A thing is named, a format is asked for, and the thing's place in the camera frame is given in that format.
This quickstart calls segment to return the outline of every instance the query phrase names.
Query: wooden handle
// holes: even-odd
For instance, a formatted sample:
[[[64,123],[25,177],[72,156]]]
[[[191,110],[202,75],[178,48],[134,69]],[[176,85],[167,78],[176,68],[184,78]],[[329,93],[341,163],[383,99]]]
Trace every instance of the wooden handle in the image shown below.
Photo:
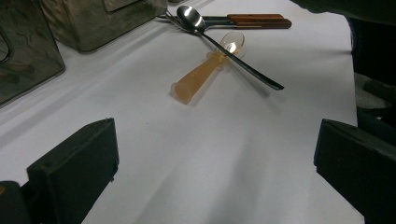
[[[283,19],[283,16],[280,14],[229,14],[227,15],[227,18],[233,22],[240,22],[267,19]]]
[[[287,19],[270,19],[242,21],[236,24],[236,29],[289,29],[291,21]]]

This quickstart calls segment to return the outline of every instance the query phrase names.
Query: spoon bowl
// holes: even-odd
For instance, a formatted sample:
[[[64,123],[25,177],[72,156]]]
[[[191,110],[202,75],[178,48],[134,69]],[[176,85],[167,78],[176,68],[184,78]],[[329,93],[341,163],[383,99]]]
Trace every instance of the spoon bowl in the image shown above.
[[[252,68],[247,63],[244,63],[242,60],[240,60],[239,58],[237,58],[236,56],[231,54],[230,51],[225,49],[218,42],[213,40],[210,36],[206,35],[204,33],[204,31],[205,31],[204,18],[193,7],[188,7],[188,6],[178,7],[177,8],[177,17],[178,17],[178,20],[180,21],[180,24],[183,26],[183,28],[185,30],[187,30],[190,33],[205,37],[213,45],[215,45],[220,51],[222,51],[230,59],[232,59],[237,64],[239,64],[242,68],[247,70],[251,75],[256,77],[258,80],[260,80],[261,82],[263,82],[266,85],[270,86],[274,90],[280,91],[280,90],[284,89],[284,87],[282,85],[280,85],[279,83],[273,81],[271,78],[266,77],[265,75],[263,75],[259,71],[257,71],[254,68]]]

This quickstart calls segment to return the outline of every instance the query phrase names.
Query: knife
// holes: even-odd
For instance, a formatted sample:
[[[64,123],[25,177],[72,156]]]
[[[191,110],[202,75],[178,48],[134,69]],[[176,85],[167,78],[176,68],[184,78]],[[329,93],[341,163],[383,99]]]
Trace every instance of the knife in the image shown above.
[[[289,29],[291,27],[291,21],[280,14],[228,14],[227,16],[203,16],[203,18],[206,30],[212,28]]]

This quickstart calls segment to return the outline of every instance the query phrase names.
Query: translucent spoon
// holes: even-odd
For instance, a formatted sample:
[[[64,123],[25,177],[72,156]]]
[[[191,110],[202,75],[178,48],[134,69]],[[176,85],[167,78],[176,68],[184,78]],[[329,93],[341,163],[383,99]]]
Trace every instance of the translucent spoon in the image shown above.
[[[221,39],[220,44],[232,54],[236,54],[242,48],[244,42],[245,37],[242,33],[231,31]],[[172,84],[172,96],[182,104],[188,104],[213,71],[229,61],[227,56],[218,49],[215,52],[208,53],[207,60],[204,63],[190,71],[179,82]]]
[[[242,68],[248,71],[251,75],[255,78],[260,80],[261,82],[265,83],[269,87],[273,88],[274,90],[280,91],[283,90],[284,87],[279,83],[273,81],[271,78],[266,77],[256,69],[252,68],[247,63],[243,62],[239,58],[232,55],[229,51],[224,49],[221,45],[219,45],[216,41],[214,41],[210,36],[204,34],[205,31],[205,21],[204,18],[199,14],[197,10],[193,7],[188,6],[181,6],[177,8],[177,17],[180,21],[184,30],[196,35],[203,36],[207,40],[209,40],[213,45],[215,45],[218,49],[220,49],[225,55],[227,55],[230,59],[234,62],[239,64]]]

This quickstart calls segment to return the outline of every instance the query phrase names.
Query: black object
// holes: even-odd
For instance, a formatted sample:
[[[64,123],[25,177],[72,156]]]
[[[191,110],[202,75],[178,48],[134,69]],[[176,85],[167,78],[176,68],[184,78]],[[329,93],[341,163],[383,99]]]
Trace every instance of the black object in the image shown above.
[[[357,127],[324,119],[314,164],[366,223],[396,223],[395,146]]]
[[[396,85],[396,26],[346,19],[352,33],[354,71]]]
[[[114,119],[91,123],[30,165],[22,188],[0,182],[0,223],[79,224],[118,166]]]

